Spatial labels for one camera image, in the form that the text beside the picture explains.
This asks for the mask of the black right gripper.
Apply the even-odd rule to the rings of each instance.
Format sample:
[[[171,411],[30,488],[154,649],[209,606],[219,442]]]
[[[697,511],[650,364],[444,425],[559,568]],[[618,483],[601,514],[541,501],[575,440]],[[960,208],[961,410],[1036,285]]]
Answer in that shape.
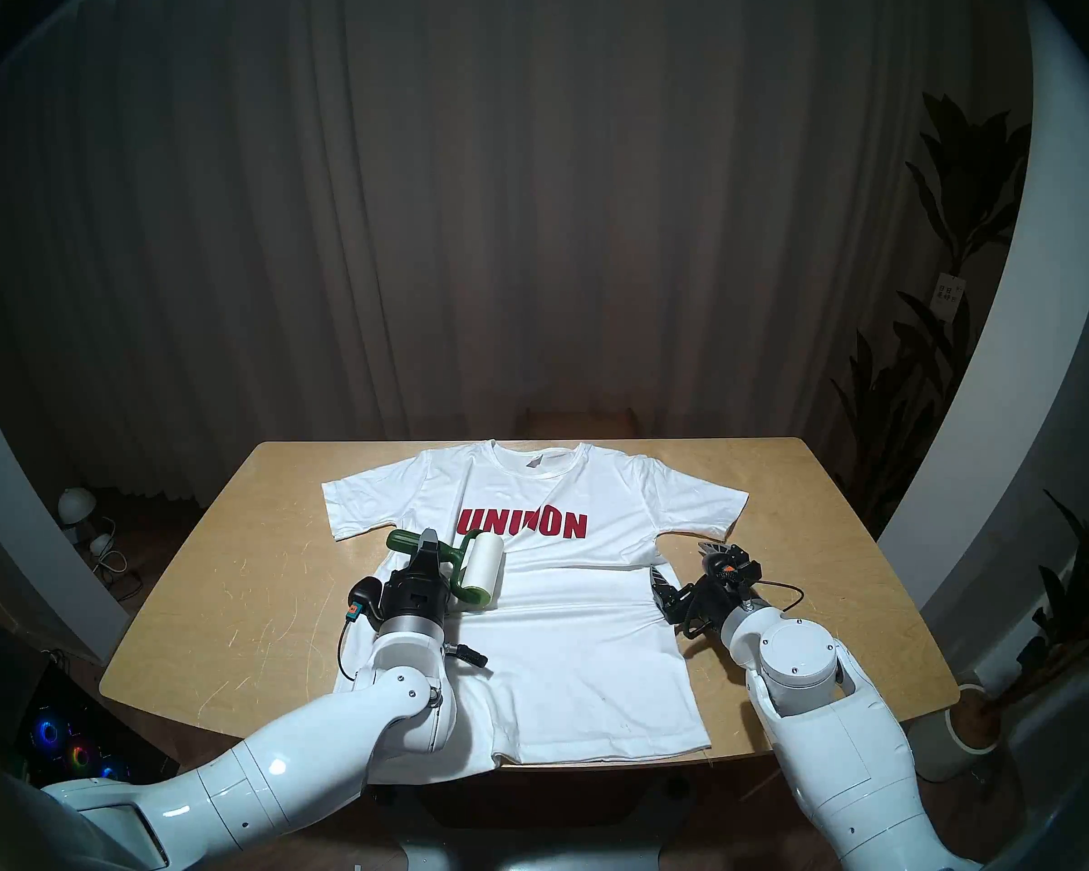
[[[735,566],[735,547],[730,543],[699,541],[703,566]],[[676,587],[650,567],[650,587],[654,605],[663,608],[663,618],[686,639],[722,630],[735,610],[749,611],[754,605],[754,585],[738,571],[707,571],[697,582]]]

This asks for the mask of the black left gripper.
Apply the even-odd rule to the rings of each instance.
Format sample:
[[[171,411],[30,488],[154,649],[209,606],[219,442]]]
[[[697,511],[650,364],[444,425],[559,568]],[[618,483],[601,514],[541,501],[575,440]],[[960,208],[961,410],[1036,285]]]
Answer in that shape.
[[[451,590],[441,572],[439,537],[425,528],[418,556],[391,573],[381,598],[379,633],[443,634]]]

